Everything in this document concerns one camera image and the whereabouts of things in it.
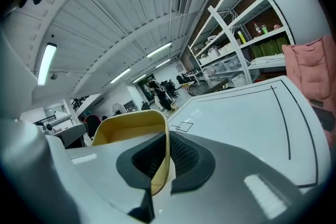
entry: black chair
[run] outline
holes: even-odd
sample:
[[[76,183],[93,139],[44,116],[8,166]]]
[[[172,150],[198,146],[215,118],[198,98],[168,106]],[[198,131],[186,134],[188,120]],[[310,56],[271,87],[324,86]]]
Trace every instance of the black chair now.
[[[88,115],[85,122],[88,124],[89,137],[94,137],[96,130],[100,125],[100,119],[96,115]]]
[[[176,79],[177,79],[177,81],[179,82],[180,85],[186,83],[186,81],[180,75],[176,76]]]

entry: black mesh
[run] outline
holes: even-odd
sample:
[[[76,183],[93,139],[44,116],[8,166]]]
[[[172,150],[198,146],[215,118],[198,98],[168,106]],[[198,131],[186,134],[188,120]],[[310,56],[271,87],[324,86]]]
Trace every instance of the black mesh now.
[[[175,164],[176,177],[193,169],[200,158],[195,149],[174,136],[170,136],[170,156]]]
[[[133,165],[145,175],[153,179],[158,171],[166,153],[165,135],[137,152],[132,157]]]

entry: pink cloth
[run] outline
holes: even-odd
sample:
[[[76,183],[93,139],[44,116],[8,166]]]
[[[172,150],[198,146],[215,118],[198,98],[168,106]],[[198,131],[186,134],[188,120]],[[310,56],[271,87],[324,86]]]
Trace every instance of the pink cloth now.
[[[308,101],[322,101],[322,109],[331,111],[336,118],[336,46],[332,37],[324,36],[304,45],[283,45],[282,50],[287,77]],[[332,147],[336,142],[336,129],[324,132]]]

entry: white plastic surface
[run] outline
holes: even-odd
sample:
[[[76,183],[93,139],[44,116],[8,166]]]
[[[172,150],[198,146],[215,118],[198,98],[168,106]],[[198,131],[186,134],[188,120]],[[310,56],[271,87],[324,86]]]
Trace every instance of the white plastic surface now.
[[[330,35],[330,28],[318,0],[274,0],[284,15],[296,44]]]
[[[322,126],[301,92],[284,76],[193,97],[169,119],[169,126],[171,131],[243,148],[302,191],[323,182],[330,170]]]

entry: table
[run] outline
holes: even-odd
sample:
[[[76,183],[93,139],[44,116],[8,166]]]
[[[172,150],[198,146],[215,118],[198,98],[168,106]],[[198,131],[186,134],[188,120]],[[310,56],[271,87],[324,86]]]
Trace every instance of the table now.
[[[201,72],[198,71],[198,72],[196,72],[196,73],[194,73],[194,74],[190,74],[190,75],[187,76],[187,78],[195,77],[195,80],[196,80],[197,84],[199,85],[199,81],[198,81],[198,78],[197,78],[197,76],[196,76],[196,75],[198,75],[199,73],[201,73]]]
[[[302,192],[320,185],[330,171],[330,151],[321,123],[286,76],[191,97],[168,123],[170,131],[249,151]]]
[[[198,86],[192,88],[189,90],[189,95],[191,96],[197,96],[197,95],[204,95],[207,93],[215,92],[219,89],[221,89],[225,84],[227,84],[229,80],[227,78],[223,79],[222,81],[212,81],[214,84],[212,87],[209,86],[207,82],[202,82],[201,84],[198,84]]]

